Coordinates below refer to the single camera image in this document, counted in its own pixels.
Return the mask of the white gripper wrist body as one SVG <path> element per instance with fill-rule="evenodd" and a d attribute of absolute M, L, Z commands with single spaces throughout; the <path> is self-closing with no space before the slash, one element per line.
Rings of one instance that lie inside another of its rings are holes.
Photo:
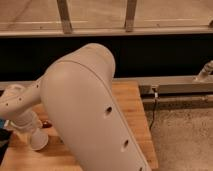
<path fill-rule="evenodd" d="M 10 121 L 10 128 L 20 133 L 33 133 L 37 129 L 42 128 L 42 123 L 34 111 L 27 110 L 22 115 Z"/>

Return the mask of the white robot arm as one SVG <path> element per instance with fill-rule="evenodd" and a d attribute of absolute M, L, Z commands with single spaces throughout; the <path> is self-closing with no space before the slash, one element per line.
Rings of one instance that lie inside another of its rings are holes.
<path fill-rule="evenodd" d="M 32 107 L 41 103 L 84 171 L 151 171 L 112 94 L 114 73 L 110 50 L 86 44 L 57 59 L 29 86 L 7 87 L 0 118 L 18 129 L 32 127 Z"/>

